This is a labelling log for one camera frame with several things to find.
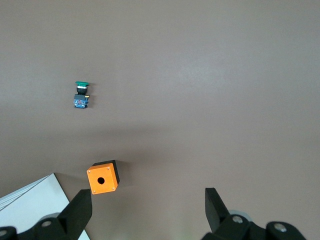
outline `small electronic component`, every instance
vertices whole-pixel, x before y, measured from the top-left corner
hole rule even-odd
[[[115,160],[97,162],[86,171],[92,194],[114,192],[119,184]]]
[[[74,107],[85,109],[88,107],[89,98],[90,98],[90,96],[87,95],[87,89],[88,89],[89,83],[85,81],[76,81],[75,83],[77,84],[76,91],[78,92],[78,94],[74,95],[74,100],[73,100]]]

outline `orange box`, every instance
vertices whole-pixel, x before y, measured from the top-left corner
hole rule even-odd
[[[115,160],[97,162],[87,171],[92,194],[114,192],[119,184],[119,174]]]

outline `black hole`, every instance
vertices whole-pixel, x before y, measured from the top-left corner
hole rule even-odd
[[[103,177],[99,177],[98,178],[98,183],[104,184],[105,183],[105,179]]]

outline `orange panel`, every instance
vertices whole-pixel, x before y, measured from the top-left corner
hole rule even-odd
[[[116,172],[112,163],[92,166],[86,173],[92,194],[113,192],[118,187]]]

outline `silver bolt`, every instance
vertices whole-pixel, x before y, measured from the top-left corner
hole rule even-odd
[[[0,231],[0,237],[6,235],[7,232],[8,232],[7,230],[1,230],[1,231]]]
[[[45,227],[48,227],[49,225],[51,225],[51,221],[44,221],[44,222],[41,224],[41,227],[45,228]]]
[[[234,216],[233,218],[232,218],[232,220],[235,222],[235,223],[238,223],[238,224],[242,224],[244,221],[242,220],[242,218],[241,217],[239,217],[239,216]]]
[[[283,224],[281,224],[281,223],[275,223],[273,226],[274,226],[274,228],[277,229],[279,232],[284,233],[284,232],[287,231],[286,227],[285,227]]]

